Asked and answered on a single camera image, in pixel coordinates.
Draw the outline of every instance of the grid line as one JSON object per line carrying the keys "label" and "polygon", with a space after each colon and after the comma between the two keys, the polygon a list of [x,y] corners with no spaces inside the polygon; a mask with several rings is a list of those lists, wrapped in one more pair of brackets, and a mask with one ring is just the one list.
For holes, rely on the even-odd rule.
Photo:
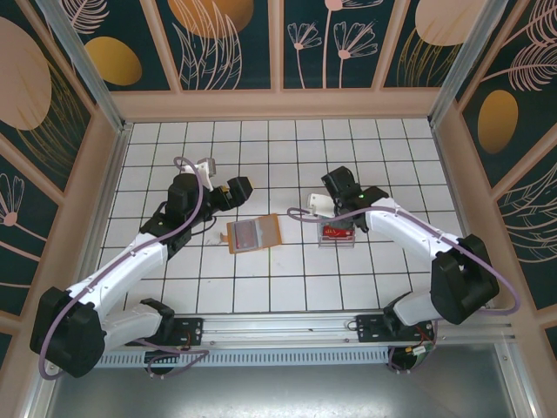
{"label": "grid line", "polygon": [[[180,272],[179,268],[187,267],[180,267],[181,265],[170,267],[164,266],[162,277],[159,278],[157,273],[150,274],[151,277],[149,279],[144,279],[145,281],[150,281],[150,283],[154,280],[162,280],[163,282],[157,283],[156,285],[155,283],[151,283],[150,286],[145,286],[145,290],[154,290],[156,288],[158,293],[160,285],[162,284],[161,296],[164,296],[167,280],[189,280],[188,282],[182,282],[184,283],[184,289],[191,289],[191,294],[189,298],[187,298],[188,301],[172,302],[174,304],[178,303],[179,305],[181,305],[175,308],[176,312],[180,314],[198,314],[199,312],[230,312],[231,307],[233,312],[248,312],[248,310],[251,311],[254,306],[260,307],[261,309],[266,309],[271,312],[296,312],[299,310],[308,311],[309,308],[311,308],[311,310],[314,310],[315,308],[321,309],[321,307],[327,306],[329,306],[332,310],[336,310],[339,308],[342,308],[344,310],[346,307],[354,307],[358,305],[359,301],[364,301],[366,304],[372,304],[372,306],[370,307],[376,307],[376,302],[374,302],[373,300],[376,300],[377,303],[380,303],[380,295],[383,298],[383,304],[381,305],[384,305],[389,299],[391,299],[390,296],[386,297],[386,292],[394,292],[394,290],[391,289],[391,286],[398,286],[402,288],[404,287],[403,285],[406,284],[406,280],[401,281],[401,274],[406,275],[407,280],[410,280],[410,287],[413,289],[413,279],[411,277],[411,274],[429,273],[428,271],[424,271],[427,270],[427,266],[421,266],[418,262],[412,262],[413,260],[410,261],[408,258],[410,254],[406,254],[406,251],[403,252],[405,257],[403,262],[403,259],[400,258],[399,251],[397,250],[396,255],[387,257],[388,260],[392,261],[392,263],[397,263],[396,265],[390,266],[389,261],[382,260],[380,266],[378,267],[374,265],[377,263],[373,263],[373,255],[374,251],[379,251],[379,249],[382,247],[379,246],[378,248],[375,248],[372,247],[372,244],[388,243],[391,242],[391,240],[389,240],[388,237],[383,237],[375,234],[358,234],[358,244],[360,245],[367,243],[367,250],[364,246],[361,246],[359,248],[359,251],[362,251],[362,253],[358,254],[363,255],[362,257],[360,257],[361,260],[358,258],[358,256],[352,256],[349,253],[341,253],[340,251],[342,249],[336,246],[335,256],[337,267],[336,269],[334,269],[333,263],[335,261],[333,261],[334,258],[332,256],[332,253],[324,253],[322,256],[320,251],[325,250],[317,249],[317,227],[314,224],[296,224],[295,222],[288,219],[284,212],[285,209],[289,206],[301,205],[302,207],[304,207],[306,205],[306,202],[303,202],[302,198],[307,193],[316,192],[316,189],[319,190],[319,188],[323,187],[319,179],[321,176],[325,175],[325,171],[329,172],[333,167],[345,165],[353,171],[354,175],[358,178],[360,184],[362,184],[363,187],[367,187],[369,186],[369,184],[376,185],[388,191],[390,195],[392,195],[393,193],[393,186],[401,188],[419,187],[420,195],[418,195],[417,191],[412,191],[412,197],[407,197],[406,201],[413,202],[412,199],[416,199],[416,202],[420,202],[417,205],[412,204],[413,206],[419,208],[419,210],[411,210],[411,212],[417,213],[423,219],[432,219],[432,214],[436,212],[455,213],[451,205],[448,205],[449,201],[446,200],[448,199],[448,197],[446,197],[445,191],[446,182],[442,182],[443,177],[441,177],[438,171],[436,171],[437,177],[428,175],[427,173],[429,165],[438,165],[440,158],[437,155],[433,155],[433,149],[429,146],[423,147],[424,151],[421,154],[417,154],[414,156],[410,145],[412,144],[412,146],[416,146],[418,149],[422,149],[422,147],[416,145],[416,140],[418,140],[417,138],[408,137],[408,133],[404,125],[404,131],[400,129],[399,125],[399,121],[394,122],[390,125],[382,124],[381,126],[384,131],[382,131],[377,138],[364,139],[355,138],[354,136],[370,136],[367,135],[366,132],[372,131],[373,128],[377,129],[379,132],[379,125],[377,120],[369,119],[369,122],[366,122],[365,124],[362,124],[358,127],[358,133],[356,133],[349,120],[347,122],[345,120],[342,120],[336,123],[335,121],[324,122],[321,119],[310,124],[303,124],[303,126],[299,126],[299,124],[295,122],[284,125],[278,124],[272,127],[273,136],[282,136],[283,138],[286,138],[285,135],[289,135],[289,140],[281,142],[273,141],[275,145],[272,145],[270,140],[271,122],[268,120],[265,121],[265,124],[249,126],[246,125],[244,121],[240,121],[239,140],[236,140],[236,137],[238,136],[238,127],[236,125],[234,133],[230,134],[226,132],[226,130],[220,129],[222,128],[222,126],[220,126],[220,131],[218,133],[219,141],[215,141],[215,132],[217,130],[216,123],[212,122],[210,125],[207,124],[206,126],[195,126],[195,129],[194,125],[188,123],[185,125],[185,131],[183,131],[183,126],[182,131],[180,131],[180,136],[184,135],[181,143],[177,142],[179,141],[178,136],[173,136],[171,138],[171,140],[173,141],[172,143],[165,142],[167,140],[170,140],[169,138],[166,139],[164,137],[167,132],[170,135],[172,132],[177,133],[177,131],[166,129],[165,126],[159,124],[156,142],[134,142],[133,144],[129,143],[127,145],[126,155],[124,157],[124,164],[126,168],[133,167],[133,177],[129,175],[124,177],[124,171],[120,172],[120,177],[117,182],[117,193],[115,194],[115,198],[112,202],[110,218],[107,222],[107,231],[104,236],[104,245],[102,248],[103,251],[101,252],[101,259],[106,259],[107,256],[111,255],[112,252],[120,252],[122,250],[122,247],[117,244],[118,240],[114,239],[115,237],[119,236],[118,233],[131,234],[131,229],[133,229],[133,226],[136,222],[144,223],[146,217],[148,218],[150,216],[149,213],[145,213],[145,210],[147,210],[148,206],[150,207],[156,202],[152,200],[152,197],[151,200],[148,202],[147,197],[149,195],[153,196],[153,192],[161,193],[167,191],[167,184],[165,183],[166,178],[171,179],[171,174],[173,174],[173,172],[171,172],[172,168],[169,168],[172,167],[170,160],[168,160],[168,165],[166,164],[167,158],[171,156],[170,154],[172,153],[172,151],[179,153],[178,148],[180,148],[182,150],[182,155],[190,159],[193,158],[198,160],[204,157],[213,156],[216,159],[216,163],[218,165],[218,172],[220,171],[220,176],[217,176],[217,179],[221,179],[223,175],[226,174],[230,174],[230,177],[234,177],[242,173],[243,175],[248,175],[250,177],[250,180],[252,181],[254,194],[252,195],[250,200],[246,202],[245,207],[243,207],[243,209],[240,211],[230,211],[232,213],[224,212],[222,215],[217,216],[217,218],[219,218],[218,222],[220,226],[218,226],[218,228],[216,229],[219,229],[221,225],[224,225],[227,222],[238,221],[239,218],[247,219],[255,218],[258,216],[265,216],[271,213],[271,210],[273,210],[281,216],[280,221],[281,229],[283,230],[282,235],[283,237],[285,237],[287,243],[284,243],[282,245],[285,248],[284,252],[282,252],[282,250],[280,250],[278,247],[276,249],[272,248],[270,250],[267,250],[266,259],[256,257],[255,260],[258,260],[258,264],[253,265],[253,270],[242,270],[242,274],[239,275],[240,270],[238,270],[238,268],[240,267],[240,261],[238,260],[238,256],[242,257],[242,255],[233,255],[234,260],[232,261],[228,258],[229,255],[226,250],[211,249],[213,247],[223,245],[221,243],[218,243],[218,240],[213,239],[214,234],[205,232],[201,234],[201,242],[199,242],[198,237],[196,237],[194,241],[192,241],[184,250],[182,250],[184,252],[184,256],[188,260],[193,260],[193,263],[199,263],[198,269],[196,268],[196,271],[194,272],[192,272],[191,270],[184,270],[184,276],[190,277],[180,277],[182,273]],[[150,128],[145,127],[145,129],[142,130],[143,128],[141,127],[141,125],[135,125],[134,131],[138,132],[139,140],[150,140],[150,137],[147,137],[146,134],[152,135],[152,137],[154,138],[156,132],[154,128],[154,126],[151,126]],[[204,136],[203,139],[205,140],[197,140],[199,137],[196,136],[195,132],[197,132],[198,128],[200,129],[199,133]],[[265,128],[267,132],[266,138],[265,135],[263,135],[263,130]],[[395,132],[394,130],[399,131],[399,135],[401,136],[401,138],[387,139],[387,137],[393,136],[393,132]],[[249,139],[256,140],[243,141],[242,136],[245,136],[246,134],[248,135]],[[229,138],[233,138],[235,140],[227,141],[227,139]],[[431,141],[430,138],[420,138],[420,140]],[[359,141],[378,142],[370,142],[369,145],[365,145],[364,142]],[[290,147],[290,151],[284,153],[285,158],[283,159],[271,158],[271,152],[273,151],[274,146],[280,145],[281,143],[285,146]],[[130,158],[130,150],[132,150],[131,145],[151,146],[143,146],[138,148],[136,147],[135,149],[133,149],[133,153],[131,154]],[[312,148],[313,146],[317,146],[319,149],[316,150]],[[406,146],[410,149],[410,154],[408,154],[408,152],[403,149]],[[294,157],[292,153],[292,148],[294,147],[296,157]],[[264,159],[262,158],[264,152],[266,152],[267,154],[266,161],[263,161]],[[146,153],[149,153],[151,165],[131,164],[137,162],[145,162]],[[387,164],[386,162],[386,154],[389,158],[388,163],[394,163],[390,165],[391,172],[387,170],[387,166],[389,164]],[[294,171],[294,167],[292,166],[293,164],[296,164],[296,171]],[[396,170],[398,169],[403,170],[403,172],[401,174],[398,174],[396,172]],[[422,174],[421,180],[423,180],[425,183],[422,183],[422,181],[418,177],[418,170]],[[362,179],[362,176],[369,176],[369,174],[372,175],[370,178]],[[147,182],[147,186],[143,187],[142,182],[145,181]],[[427,186],[432,186],[432,189],[424,188],[424,184],[426,184]],[[401,199],[402,196],[405,196],[403,190],[404,189],[399,189],[399,192],[401,192]],[[128,214],[135,215],[135,210],[121,210],[123,208],[122,203],[131,202],[134,199],[140,201],[141,199],[139,194],[126,195],[127,192],[145,193],[143,200],[143,211],[140,216],[125,216]],[[116,206],[115,208],[117,196],[119,196],[121,199],[118,203],[118,206]],[[438,201],[442,203],[443,206],[435,206],[434,204],[436,204]],[[429,210],[426,202],[428,205],[430,205],[429,207],[444,210]],[[111,237],[110,239],[107,239],[109,232],[111,233]],[[187,248],[191,248],[191,252],[189,254],[187,252]],[[224,263],[224,265],[226,265],[226,270],[222,270],[218,267],[212,269],[210,268],[210,266],[213,266],[213,260],[208,260],[207,258],[211,258],[213,257],[212,254],[215,254],[214,262],[218,263],[216,254],[219,253],[223,254],[223,258],[226,257],[226,261]],[[289,256],[285,254],[292,254],[292,257],[295,256],[296,259],[290,259]],[[341,261],[343,261],[342,266],[344,266],[346,261],[349,260],[351,257],[354,257],[352,258],[352,260],[356,260],[356,263],[354,261],[351,261],[351,264],[349,265],[350,268],[343,267],[343,270],[343,268],[341,268]],[[330,267],[325,267],[327,266],[327,264],[324,264],[322,260],[328,261],[330,263],[328,266]],[[369,273],[370,265],[367,263],[371,263],[371,273]],[[377,268],[379,268],[379,270],[384,269],[386,272],[377,273]],[[350,273],[342,273],[341,271],[350,271]],[[382,277],[382,279],[380,280],[376,280],[376,278],[379,276],[384,277]],[[237,279],[240,277],[242,279],[256,279],[253,282],[253,290],[251,290],[250,286],[247,285],[247,283],[249,282],[242,282],[242,286],[240,286],[240,282],[237,282]],[[319,280],[315,279],[315,277],[324,277],[328,279],[323,280],[321,284]],[[347,279],[343,282],[343,277],[360,277],[360,279]],[[281,282],[280,279],[282,278],[286,279],[286,281]],[[212,286],[209,285],[211,291],[208,291],[208,280],[222,279],[229,281],[227,283],[219,282],[219,284],[215,286],[215,289],[217,290],[212,290]],[[369,285],[367,284],[368,280],[373,280],[373,284],[375,287],[374,296],[372,296],[373,291],[369,287],[371,283]],[[268,286],[268,296],[265,296],[265,282]],[[179,288],[180,285],[178,285],[177,283],[179,282],[173,281],[172,288]],[[198,286],[197,290],[193,288],[193,286],[195,286],[195,283],[197,283]],[[202,284],[205,284],[203,291],[201,290]],[[355,289],[357,287],[366,289],[365,297],[360,297],[355,294]],[[266,308],[265,304],[263,303],[259,303],[258,305],[254,305],[251,307],[250,305],[245,305],[244,303],[246,297],[250,297],[253,294],[256,294],[258,297],[263,296],[263,299],[266,299],[268,297],[268,308]],[[213,303],[213,297],[218,298],[218,303]],[[318,298],[320,297],[326,298],[325,301],[319,300]]]}

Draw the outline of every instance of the bracket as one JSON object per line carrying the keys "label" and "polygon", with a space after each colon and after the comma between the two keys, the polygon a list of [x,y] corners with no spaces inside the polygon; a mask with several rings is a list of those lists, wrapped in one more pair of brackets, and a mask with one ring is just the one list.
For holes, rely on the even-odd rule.
{"label": "bracket", "polygon": [[393,335],[385,325],[382,313],[356,317],[356,332],[359,342],[420,342],[421,334],[416,327],[419,327],[430,340],[433,340],[435,335],[431,321],[420,322],[415,327],[402,328],[397,335]]}

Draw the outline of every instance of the cable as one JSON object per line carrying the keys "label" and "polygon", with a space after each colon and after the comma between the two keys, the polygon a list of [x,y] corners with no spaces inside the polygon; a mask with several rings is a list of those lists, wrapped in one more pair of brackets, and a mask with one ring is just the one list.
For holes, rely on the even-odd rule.
{"label": "cable", "polygon": [[169,233],[163,235],[162,237],[157,237],[155,239],[150,239],[149,241],[146,241],[145,243],[132,248],[128,253],[122,255],[122,257],[120,257],[119,259],[117,259],[114,262],[112,262],[111,264],[109,264],[87,287],[85,287],[81,292],[79,292],[62,309],[62,311],[60,311],[58,316],[52,321],[52,324],[50,325],[50,328],[49,328],[48,332],[46,333],[46,336],[44,337],[43,345],[41,346],[41,353],[40,353],[39,358],[38,358],[38,371],[41,374],[41,376],[43,377],[43,379],[45,379],[47,381],[54,381],[55,379],[57,379],[58,377],[60,377],[61,375],[64,374],[64,371],[59,372],[57,374],[48,374],[46,372],[46,364],[45,364],[46,363],[46,352],[47,352],[48,347],[50,345],[50,341],[52,340],[52,335],[54,335],[54,332],[56,331],[56,328],[58,327],[58,325],[60,324],[62,319],[65,317],[65,315],[79,302],[79,300],[81,298],[83,298],[91,289],[93,289],[100,280],[102,280],[104,277],[106,277],[107,274],[112,272],[116,267],[118,267],[120,264],[122,264],[125,260],[129,259],[130,257],[133,257],[136,252],[141,251],[142,249],[146,248],[147,246],[151,246],[151,245],[156,244],[156,243],[158,243],[160,241],[163,241],[165,239],[169,239],[169,238],[173,237],[174,235],[176,235],[178,233],[181,233],[185,228],[188,227],[188,225],[191,222],[193,222],[193,220],[196,218],[196,216],[198,216],[199,210],[201,209],[201,205],[203,204],[203,181],[201,179],[201,175],[199,174],[199,171],[196,168],[196,166],[189,159],[184,158],[184,157],[175,157],[174,158],[174,165],[181,172],[184,172],[185,171],[184,167],[181,166],[181,164],[179,164],[179,163],[186,163],[193,170],[193,173],[195,174],[195,176],[198,180],[198,203],[196,204],[196,206],[195,206],[193,212],[191,213],[190,217],[184,222],[184,224],[182,224],[181,226],[176,228],[174,231],[170,231]]}
{"label": "cable", "polygon": [[212,217],[212,224],[210,224],[209,226],[207,226],[203,231],[199,231],[198,233],[193,233],[191,236],[195,237],[196,235],[201,235],[202,233],[206,233],[207,231],[209,231],[211,228],[213,228],[215,226],[215,224],[217,223],[217,217],[213,216]]}
{"label": "cable", "polygon": [[[143,344],[144,346],[151,347],[151,348],[156,348],[158,350],[165,351],[166,353],[168,353],[168,354],[161,354],[161,355],[158,355],[156,357],[153,357],[149,361],[149,364],[147,364],[147,372],[149,372],[149,376],[152,379],[156,377],[160,380],[163,380],[164,378],[167,378],[167,377],[174,377],[174,376],[177,376],[178,374],[182,374],[186,370],[189,370],[195,363],[200,362],[207,355],[209,355],[209,350],[195,350],[195,351],[191,351],[189,349],[188,350],[177,350],[175,348],[170,348],[170,347],[161,347],[161,346],[158,346],[157,344],[152,344],[152,343],[147,342],[145,340],[135,340],[135,342],[138,342],[139,344]],[[162,360],[162,359],[167,359],[167,358],[170,358],[170,357],[179,357],[182,354],[191,354],[191,355],[201,354],[201,355],[199,357],[195,358],[194,360],[190,361],[185,366],[183,366],[183,367],[181,367],[177,370],[172,370],[171,372],[169,372],[167,374],[155,374],[152,371],[151,366],[153,365],[153,363],[155,361]]]}
{"label": "cable", "polygon": [[470,260],[474,261],[475,263],[477,263],[480,266],[482,266],[483,268],[485,268],[489,273],[491,273],[493,276],[495,276],[497,278],[497,280],[499,280],[509,290],[509,292],[513,295],[513,298],[514,298],[514,306],[513,307],[511,307],[509,309],[501,309],[501,310],[499,310],[499,309],[480,309],[478,311],[480,314],[493,315],[493,316],[496,316],[496,315],[510,315],[510,314],[514,314],[516,311],[518,311],[520,309],[520,296],[518,295],[518,293],[514,289],[513,285],[511,285],[511,283],[507,279],[505,279],[505,277],[503,277],[503,275],[501,273],[499,273],[497,270],[495,270],[493,267],[491,267],[489,264],[487,264],[484,260],[482,260],[477,255],[470,253],[468,250],[466,250],[466,248],[463,248],[459,244],[457,244],[455,242],[452,242],[451,240],[445,238],[442,233],[438,233],[437,231],[435,231],[435,229],[433,229],[430,225],[428,225],[423,220],[421,220],[419,218],[416,218],[415,216],[412,216],[411,213],[401,211],[399,209],[395,209],[395,208],[388,207],[388,206],[369,206],[369,207],[365,207],[363,209],[358,209],[357,211],[353,211],[353,212],[349,212],[349,213],[339,215],[335,218],[307,219],[307,218],[302,218],[301,216],[297,216],[295,214],[292,214],[293,211],[297,211],[300,215],[310,214],[309,211],[307,211],[305,209],[291,207],[286,211],[286,214],[292,219],[298,220],[300,222],[309,222],[309,223],[312,223],[312,224],[324,224],[324,223],[328,223],[328,222],[336,222],[338,220],[351,218],[353,216],[360,215],[361,213],[365,213],[365,212],[389,212],[389,213],[394,213],[395,216],[401,216],[402,218],[408,219],[411,222],[413,222],[414,224],[416,224],[417,226],[420,226],[426,232],[432,234],[432,236],[435,237],[440,242],[443,242],[443,243],[451,246],[452,248],[456,249],[461,254],[466,255]]}

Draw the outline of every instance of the flower illustration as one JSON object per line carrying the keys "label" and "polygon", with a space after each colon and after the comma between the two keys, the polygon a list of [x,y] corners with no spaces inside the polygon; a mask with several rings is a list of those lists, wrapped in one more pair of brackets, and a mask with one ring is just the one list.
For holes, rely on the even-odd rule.
{"label": "flower illustration", "polygon": [[325,0],[325,6],[330,11],[339,11],[343,9],[364,9],[366,7],[378,6],[383,0]]}
{"label": "flower illustration", "polygon": [[325,42],[323,45],[323,88],[327,88],[327,47],[329,45],[329,27],[331,26],[331,15],[334,11],[349,9],[365,9],[367,7],[379,6],[383,0],[325,0],[328,9],[327,21],[325,23]]}
{"label": "flower illustration", "polygon": [[0,225],[14,226],[17,223],[17,211],[23,199],[25,183],[14,176],[12,186],[5,173],[0,174]]}
{"label": "flower illustration", "polygon": [[345,60],[377,53],[377,44],[372,43],[375,38],[372,27],[373,23],[353,24],[350,30],[346,32],[346,22],[334,25],[334,41],[340,58],[340,89],[342,88],[342,70]]}
{"label": "flower illustration", "polygon": [[318,30],[315,23],[301,24],[299,27],[296,24],[288,25],[288,35],[292,40],[294,49],[296,50],[296,58],[298,59],[298,73],[299,81],[302,84],[302,89],[305,89],[304,76],[302,75],[302,65],[299,61],[299,52],[314,48],[322,44],[321,38],[318,37]]}

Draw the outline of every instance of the red object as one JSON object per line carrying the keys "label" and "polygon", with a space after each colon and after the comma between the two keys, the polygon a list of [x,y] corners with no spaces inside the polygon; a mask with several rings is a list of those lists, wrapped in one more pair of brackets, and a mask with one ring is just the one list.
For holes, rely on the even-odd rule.
{"label": "red object", "polygon": [[354,236],[354,231],[333,228],[332,226],[325,225],[323,227],[323,236],[327,238],[335,238],[335,239],[350,239],[351,237]]}

